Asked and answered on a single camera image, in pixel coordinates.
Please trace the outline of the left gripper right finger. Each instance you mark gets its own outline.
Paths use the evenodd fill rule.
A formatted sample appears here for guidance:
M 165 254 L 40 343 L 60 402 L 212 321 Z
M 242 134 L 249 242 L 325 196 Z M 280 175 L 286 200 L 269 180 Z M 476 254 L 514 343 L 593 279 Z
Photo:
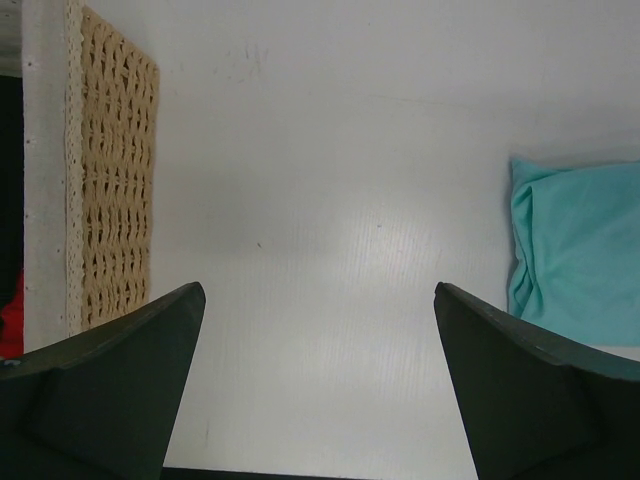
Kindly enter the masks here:
M 450 283 L 434 310 L 481 479 L 636 479 L 639 364 Z

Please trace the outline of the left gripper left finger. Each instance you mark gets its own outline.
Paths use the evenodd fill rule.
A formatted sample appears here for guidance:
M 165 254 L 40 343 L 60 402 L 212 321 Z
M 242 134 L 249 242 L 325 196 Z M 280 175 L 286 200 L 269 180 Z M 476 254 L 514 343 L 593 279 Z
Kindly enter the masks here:
M 188 283 L 2 361 L 2 478 L 159 478 L 205 305 Z

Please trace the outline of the teal t shirt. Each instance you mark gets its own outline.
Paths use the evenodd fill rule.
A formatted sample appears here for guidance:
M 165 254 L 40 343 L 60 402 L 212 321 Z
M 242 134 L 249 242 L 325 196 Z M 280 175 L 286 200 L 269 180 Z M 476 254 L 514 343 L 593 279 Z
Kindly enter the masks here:
M 594 346 L 639 344 L 639 164 L 511 161 L 508 311 Z

